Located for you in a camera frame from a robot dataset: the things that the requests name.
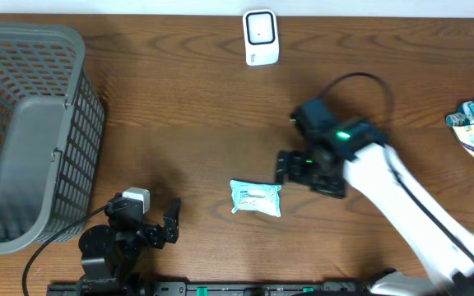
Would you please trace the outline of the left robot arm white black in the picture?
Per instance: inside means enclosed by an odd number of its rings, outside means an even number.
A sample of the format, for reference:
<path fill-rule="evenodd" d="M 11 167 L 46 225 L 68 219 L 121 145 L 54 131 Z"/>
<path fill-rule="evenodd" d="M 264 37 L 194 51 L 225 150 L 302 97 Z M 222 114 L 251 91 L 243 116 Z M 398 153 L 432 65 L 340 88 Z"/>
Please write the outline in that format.
<path fill-rule="evenodd" d="M 107 224 L 86 230 L 80 237 L 84 275 L 76 287 L 83 296 L 153 295 L 154 289 L 134 269 L 142 252 L 162 249 L 179 238 L 181 200 L 174 199 L 163 215 L 163 225 L 144 222 L 147 202 L 117 193 L 105 205 Z"/>

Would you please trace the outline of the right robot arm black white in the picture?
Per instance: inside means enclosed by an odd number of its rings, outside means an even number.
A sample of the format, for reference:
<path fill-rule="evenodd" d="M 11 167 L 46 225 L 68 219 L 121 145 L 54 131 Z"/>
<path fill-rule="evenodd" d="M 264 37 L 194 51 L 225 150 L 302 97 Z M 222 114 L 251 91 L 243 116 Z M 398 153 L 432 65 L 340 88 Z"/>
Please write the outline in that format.
<path fill-rule="evenodd" d="M 428 275 L 389 271 L 356 294 L 474 295 L 474 234 L 415 179 L 378 128 L 364 119 L 343 122 L 318 98 L 297 107 L 290 121 L 307 149 L 280 151 L 276 182 L 338 199 L 354 188 L 399 232 Z"/>

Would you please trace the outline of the teal wet wipes pack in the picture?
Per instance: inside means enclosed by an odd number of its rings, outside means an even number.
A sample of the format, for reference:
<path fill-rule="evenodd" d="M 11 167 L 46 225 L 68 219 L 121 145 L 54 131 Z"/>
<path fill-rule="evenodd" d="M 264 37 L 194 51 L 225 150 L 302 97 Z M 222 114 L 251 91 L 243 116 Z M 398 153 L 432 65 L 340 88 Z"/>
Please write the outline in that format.
<path fill-rule="evenodd" d="M 231 198 L 233 201 L 232 213 L 239 210 L 257 211 L 266 215 L 281 216 L 281 185 L 248 183 L 230 180 Z"/>

